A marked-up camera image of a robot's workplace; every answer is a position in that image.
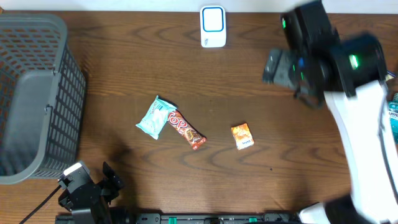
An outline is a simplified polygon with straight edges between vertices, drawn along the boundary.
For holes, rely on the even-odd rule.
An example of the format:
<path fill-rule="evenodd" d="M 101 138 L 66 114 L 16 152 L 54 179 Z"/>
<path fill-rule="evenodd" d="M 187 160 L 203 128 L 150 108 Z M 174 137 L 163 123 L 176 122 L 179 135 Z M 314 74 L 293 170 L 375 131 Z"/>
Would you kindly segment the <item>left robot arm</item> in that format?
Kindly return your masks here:
<path fill-rule="evenodd" d="M 63 193 L 58 204 L 70 215 L 58 215 L 55 224 L 129 224 L 134 217 L 125 207 L 111 207 L 124 182 L 115 171 L 103 163 L 103 180 L 94 183 L 86 165 L 80 161 L 63 171 L 58 184 Z"/>

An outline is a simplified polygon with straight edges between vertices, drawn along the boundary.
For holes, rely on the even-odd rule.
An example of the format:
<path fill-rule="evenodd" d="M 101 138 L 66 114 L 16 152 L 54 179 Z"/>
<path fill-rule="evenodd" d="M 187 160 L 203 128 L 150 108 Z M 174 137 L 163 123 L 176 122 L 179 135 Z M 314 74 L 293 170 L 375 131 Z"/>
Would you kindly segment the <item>red Top chocolate bar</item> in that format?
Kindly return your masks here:
<path fill-rule="evenodd" d="M 188 141 L 193 150 L 197 150 L 207 141 L 207 138 L 192 127 L 178 110 L 169 113 L 168 123 Z"/>

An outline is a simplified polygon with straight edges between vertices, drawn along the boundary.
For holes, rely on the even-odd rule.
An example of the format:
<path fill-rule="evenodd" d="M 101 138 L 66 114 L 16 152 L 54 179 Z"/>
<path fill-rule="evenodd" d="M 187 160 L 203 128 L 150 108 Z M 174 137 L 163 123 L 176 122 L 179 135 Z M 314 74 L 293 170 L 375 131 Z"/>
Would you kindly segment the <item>mint green wipes pack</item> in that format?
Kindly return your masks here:
<path fill-rule="evenodd" d="M 136 127 L 150 135 L 155 140 L 158 140 L 159 134 L 165 126 L 169 114 L 176 109 L 176 106 L 165 100 L 161 100 L 159 96 L 156 96 L 146 115 L 139 123 L 136 124 Z"/>

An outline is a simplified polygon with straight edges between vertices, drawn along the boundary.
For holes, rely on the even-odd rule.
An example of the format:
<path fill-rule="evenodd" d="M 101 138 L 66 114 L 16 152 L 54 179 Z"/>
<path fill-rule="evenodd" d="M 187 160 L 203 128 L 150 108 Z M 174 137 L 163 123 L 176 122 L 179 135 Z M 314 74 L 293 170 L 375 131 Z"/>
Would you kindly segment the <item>small orange snack packet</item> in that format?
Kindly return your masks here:
<path fill-rule="evenodd" d="M 242 150 L 254 145 L 254 139 L 247 123 L 232 127 L 231 132 L 238 150 Z"/>

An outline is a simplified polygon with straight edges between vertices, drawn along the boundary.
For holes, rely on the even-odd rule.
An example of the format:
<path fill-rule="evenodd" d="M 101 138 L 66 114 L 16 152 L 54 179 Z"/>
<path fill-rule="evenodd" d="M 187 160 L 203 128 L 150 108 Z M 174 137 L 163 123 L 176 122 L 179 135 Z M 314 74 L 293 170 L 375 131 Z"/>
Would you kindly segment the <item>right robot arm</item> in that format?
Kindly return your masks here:
<path fill-rule="evenodd" d="M 397 149 L 387 104 L 387 68 L 378 39 L 342 40 L 321 1 L 280 17 L 289 48 L 273 49 L 262 79 L 285 86 L 311 108 L 327 106 L 340 132 L 351 192 L 298 212 L 302 223 L 395 223 Z"/>

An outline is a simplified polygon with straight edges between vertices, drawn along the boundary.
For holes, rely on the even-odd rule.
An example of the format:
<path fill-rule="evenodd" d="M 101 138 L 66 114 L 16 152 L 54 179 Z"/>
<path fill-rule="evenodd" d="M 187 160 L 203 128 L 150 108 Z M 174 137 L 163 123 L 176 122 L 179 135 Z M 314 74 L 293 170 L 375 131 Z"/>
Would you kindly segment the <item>blue mouthwash bottle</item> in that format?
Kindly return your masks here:
<path fill-rule="evenodd" d="M 391 123 L 392 134 L 394 137 L 394 141 L 398 143 L 398 95 L 394 94 L 392 101 L 389 102 L 389 117 Z"/>

